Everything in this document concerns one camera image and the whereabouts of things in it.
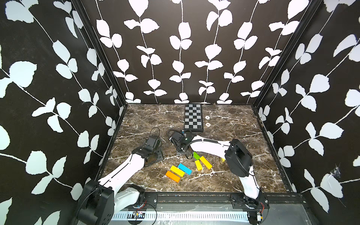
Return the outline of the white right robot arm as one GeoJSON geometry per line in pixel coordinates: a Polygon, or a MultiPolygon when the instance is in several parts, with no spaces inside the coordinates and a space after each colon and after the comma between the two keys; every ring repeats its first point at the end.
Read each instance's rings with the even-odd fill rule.
{"type": "Polygon", "coordinates": [[[255,179],[252,155],[238,140],[217,141],[196,135],[190,130],[170,129],[166,133],[178,154],[202,152],[223,158],[229,170],[240,178],[244,194],[248,199],[257,199],[261,190],[255,179]]]}

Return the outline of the long yellow block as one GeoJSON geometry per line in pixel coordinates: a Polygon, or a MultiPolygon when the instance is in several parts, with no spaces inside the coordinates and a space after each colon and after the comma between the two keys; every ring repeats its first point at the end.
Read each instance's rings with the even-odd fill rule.
{"type": "Polygon", "coordinates": [[[200,157],[200,161],[206,166],[208,169],[212,169],[212,164],[204,157],[200,157]]]}

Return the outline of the cyan block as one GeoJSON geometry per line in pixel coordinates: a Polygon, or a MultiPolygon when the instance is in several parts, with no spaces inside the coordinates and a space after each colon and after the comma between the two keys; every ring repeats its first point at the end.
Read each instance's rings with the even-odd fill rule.
{"type": "Polygon", "coordinates": [[[178,165],[178,168],[188,175],[191,175],[191,173],[192,173],[191,169],[189,169],[188,167],[186,167],[185,165],[183,165],[181,163],[178,165]]]}

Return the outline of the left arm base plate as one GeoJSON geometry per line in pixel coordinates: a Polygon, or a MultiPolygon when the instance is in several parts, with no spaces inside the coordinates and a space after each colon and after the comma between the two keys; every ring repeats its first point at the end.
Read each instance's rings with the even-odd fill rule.
{"type": "Polygon", "coordinates": [[[135,204],[129,205],[124,208],[129,211],[135,211],[135,210],[145,210],[145,209],[152,209],[156,208],[158,203],[158,194],[150,193],[150,192],[144,192],[140,194],[140,197],[138,201],[135,204]]]}

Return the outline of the small yellow block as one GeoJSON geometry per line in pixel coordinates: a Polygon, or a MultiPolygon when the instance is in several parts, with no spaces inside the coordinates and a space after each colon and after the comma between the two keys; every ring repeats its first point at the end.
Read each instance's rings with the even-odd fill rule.
{"type": "Polygon", "coordinates": [[[197,169],[198,171],[202,171],[203,167],[202,167],[202,165],[201,165],[200,160],[196,160],[196,161],[195,161],[195,164],[196,164],[196,169],[197,169]]]}

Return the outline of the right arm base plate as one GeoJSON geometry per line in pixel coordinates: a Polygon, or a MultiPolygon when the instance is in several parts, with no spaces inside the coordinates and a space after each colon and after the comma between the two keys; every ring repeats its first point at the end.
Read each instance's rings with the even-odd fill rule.
{"type": "Polygon", "coordinates": [[[262,192],[256,199],[247,197],[244,193],[233,193],[230,195],[230,202],[234,209],[244,211],[260,211],[270,207],[267,196],[262,192]]]}

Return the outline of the green block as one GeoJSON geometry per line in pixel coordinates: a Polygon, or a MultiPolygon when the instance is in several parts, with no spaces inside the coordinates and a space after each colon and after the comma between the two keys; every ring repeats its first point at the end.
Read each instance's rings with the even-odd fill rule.
{"type": "Polygon", "coordinates": [[[195,160],[200,159],[200,156],[196,152],[193,152],[193,157],[194,157],[195,160]]]}

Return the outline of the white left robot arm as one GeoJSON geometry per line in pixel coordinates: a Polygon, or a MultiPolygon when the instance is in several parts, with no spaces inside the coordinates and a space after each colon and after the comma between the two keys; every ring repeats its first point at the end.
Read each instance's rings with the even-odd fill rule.
{"type": "Polygon", "coordinates": [[[159,147],[153,150],[148,147],[138,147],[114,171],[98,181],[85,184],[75,218],[86,225],[107,225],[115,213],[134,205],[145,205],[145,190],[132,185],[120,191],[123,185],[138,171],[164,159],[159,147]]]}

